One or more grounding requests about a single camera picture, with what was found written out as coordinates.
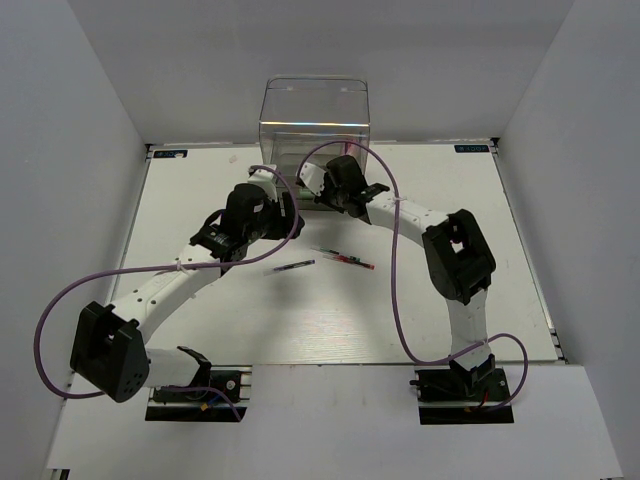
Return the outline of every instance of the marker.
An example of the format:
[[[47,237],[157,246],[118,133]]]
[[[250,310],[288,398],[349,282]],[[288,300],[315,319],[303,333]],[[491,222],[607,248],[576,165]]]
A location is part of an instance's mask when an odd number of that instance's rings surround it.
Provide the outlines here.
[[[288,265],[282,265],[281,267],[275,267],[267,272],[284,272],[285,270],[293,270],[294,268],[306,267],[307,265],[313,265],[315,260],[305,260],[304,262],[290,263]]]
[[[351,265],[358,265],[359,267],[367,268],[369,270],[373,270],[376,268],[375,265],[370,263],[358,262],[356,260],[351,260],[350,258],[344,257],[342,255],[324,255],[324,258],[328,258],[329,260],[335,260],[336,262],[349,263]]]
[[[352,257],[351,255],[345,255],[344,253],[336,252],[335,250],[330,250],[324,247],[318,247],[314,245],[311,247],[311,250],[315,250],[316,252],[321,252],[321,253],[329,253],[331,255],[335,255],[336,257],[347,258],[349,260],[353,260],[354,262],[360,261],[360,257]]]

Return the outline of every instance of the white panel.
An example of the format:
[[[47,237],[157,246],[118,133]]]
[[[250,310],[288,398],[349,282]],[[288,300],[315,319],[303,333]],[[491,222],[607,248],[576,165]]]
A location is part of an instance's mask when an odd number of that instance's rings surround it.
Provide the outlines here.
[[[640,478],[640,4],[576,2],[501,143],[500,169],[569,359]]]
[[[375,139],[499,136],[573,0],[71,0],[149,143],[257,140],[275,74],[366,78]]]
[[[496,257],[487,300],[489,334],[522,338],[536,360],[557,359],[491,154],[457,154],[452,145],[376,145],[395,173],[400,193],[441,212],[470,209]],[[229,192],[261,163],[258,147],[191,149],[187,158],[154,159],[126,259],[127,266],[172,261]],[[388,184],[370,159],[369,182]],[[302,235],[272,258],[232,269],[179,308],[151,338],[150,347],[187,345],[212,362],[407,362],[391,312],[391,232],[335,212],[304,212]],[[259,241],[249,257],[273,248]],[[333,248],[375,264],[374,271],[325,260],[311,246]],[[316,258],[316,265],[264,276],[265,269]],[[429,279],[424,249],[400,238],[400,313],[414,353],[446,356],[449,316]],[[127,276],[119,294],[145,275]],[[499,360],[520,360],[517,345],[492,345]]]
[[[33,365],[36,321],[66,284],[117,264],[144,146],[66,2],[8,0],[0,10],[0,465],[2,478],[34,479],[61,407]],[[60,386],[78,313],[107,285],[62,302],[44,331]]]
[[[511,384],[521,370],[507,369]],[[533,367],[512,425],[421,426],[412,378],[409,366],[259,366],[239,425],[145,422],[142,391],[68,402],[49,465],[92,480],[620,475],[581,367]]]

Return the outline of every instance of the white wall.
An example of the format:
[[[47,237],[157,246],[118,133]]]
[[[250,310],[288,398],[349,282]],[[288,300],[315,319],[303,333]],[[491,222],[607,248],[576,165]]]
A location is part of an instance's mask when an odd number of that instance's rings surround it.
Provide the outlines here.
[[[635,0],[577,1],[499,164],[563,347],[586,366],[629,479],[640,478],[639,25]]]
[[[267,79],[351,74],[376,139],[498,136],[573,0],[70,0],[148,143],[257,141]]]
[[[66,2],[3,2],[0,46],[0,465],[31,480],[61,406],[36,374],[36,321],[64,285],[116,263],[144,146]],[[79,310],[105,286],[51,318],[44,358],[59,385]]]

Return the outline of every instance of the black label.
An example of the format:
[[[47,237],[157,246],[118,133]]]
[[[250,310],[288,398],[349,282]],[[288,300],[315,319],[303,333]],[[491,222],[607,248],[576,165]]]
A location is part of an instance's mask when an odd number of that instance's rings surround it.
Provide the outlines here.
[[[186,158],[187,150],[156,150],[153,152],[153,158]]]
[[[487,145],[454,145],[456,153],[489,153]]]

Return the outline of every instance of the transparent container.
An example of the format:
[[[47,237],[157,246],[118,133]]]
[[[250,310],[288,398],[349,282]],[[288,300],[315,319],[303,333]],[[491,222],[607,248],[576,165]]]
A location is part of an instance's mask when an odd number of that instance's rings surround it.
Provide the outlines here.
[[[291,185],[300,162],[330,140],[369,145],[367,84],[349,77],[277,76],[267,82],[260,113],[260,149],[265,164],[275,164]],[[325,147],[311,157],[324,165],[340,155],[354,156],[365,171],[367,152],[347,144]],[[304,208],[313,208],[306,189],[298,189]]]

